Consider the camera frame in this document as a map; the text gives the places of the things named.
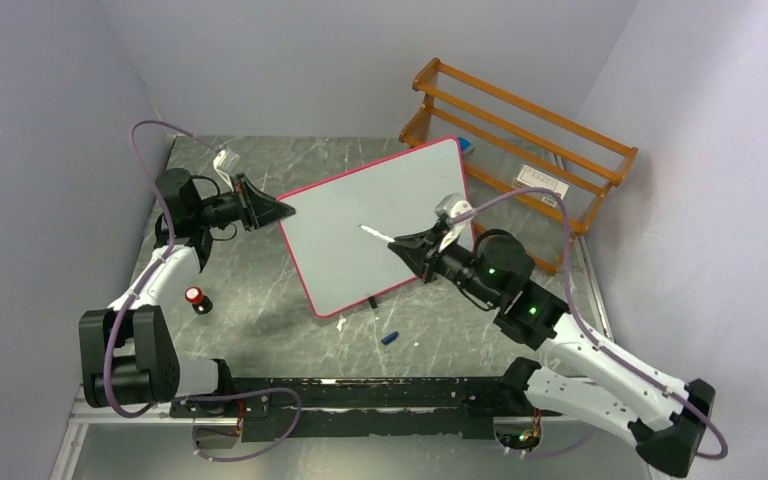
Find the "whiteboard with pink frame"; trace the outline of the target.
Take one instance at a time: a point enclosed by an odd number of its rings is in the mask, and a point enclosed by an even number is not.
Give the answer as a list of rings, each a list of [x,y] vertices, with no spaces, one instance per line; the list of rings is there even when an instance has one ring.
[[[443,137],[279,196],[296,209],[280,221],[313,313],[327,318],[414,280],[384,241],[424,231],[448,194],[467,195],[457,139]]]

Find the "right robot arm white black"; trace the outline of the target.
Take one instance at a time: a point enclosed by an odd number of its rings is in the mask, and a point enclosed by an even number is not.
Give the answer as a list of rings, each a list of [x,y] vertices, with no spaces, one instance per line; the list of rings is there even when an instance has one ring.
[[[535,262],[511,234],[484,233],[472,248],[444,237],[429,229],[387,248],[420,280],[444,278],[494,312],[505,336],[537,354],[506,372],[499,398],[508,412],[561,413],[626,441],[665,475],[688,476],[714,429],[711,384],[663,373],[577,320],[570,304],[532,281]]]

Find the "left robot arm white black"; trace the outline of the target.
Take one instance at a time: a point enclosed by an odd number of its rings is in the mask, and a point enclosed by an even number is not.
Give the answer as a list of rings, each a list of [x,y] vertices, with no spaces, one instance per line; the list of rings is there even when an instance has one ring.
[[[108,307],[79,321],[84,396],[95,408],[166,403],[196,396],[209,414],[233,409],[237,388],[220,360],[183,360],[175,351],[164,312],[183,299],[211,254],[215,228],[235,223],[259,230],[295,215],[294,207],[257,189],[238,174],[225,192],[203,197],[194,175],[172,168],[155,185],[164,209],[155,225],[150,263]]]

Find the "blue marker cap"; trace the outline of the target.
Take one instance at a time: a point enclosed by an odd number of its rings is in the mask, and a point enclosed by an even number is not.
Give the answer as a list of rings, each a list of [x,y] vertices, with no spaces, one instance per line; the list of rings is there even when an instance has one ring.
[[[381,343],[383,345],[389,345],[393,341],[395,341],[398,337],[399,337],[399,332],[398,331],[391,332],[388,335],[386,335],[384,338],[381,339]]]

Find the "blue whiteboard marker pen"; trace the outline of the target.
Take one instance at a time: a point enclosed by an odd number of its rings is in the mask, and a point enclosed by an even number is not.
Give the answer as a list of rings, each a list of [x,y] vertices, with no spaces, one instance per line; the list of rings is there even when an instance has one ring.
[[[386,243],[394,242],[394,239],[392,237],[390,237],[388,235],[385,235],[385,234],[381,233],[379,230],[374,229],[374,228],[372,228],[370,226],[361,224],[359,226],[359,228],[361,230],[363,230],[364,232],[368,233],[369,235],[375,237],[376,239],[379,239],[379,240],[384,241]]]

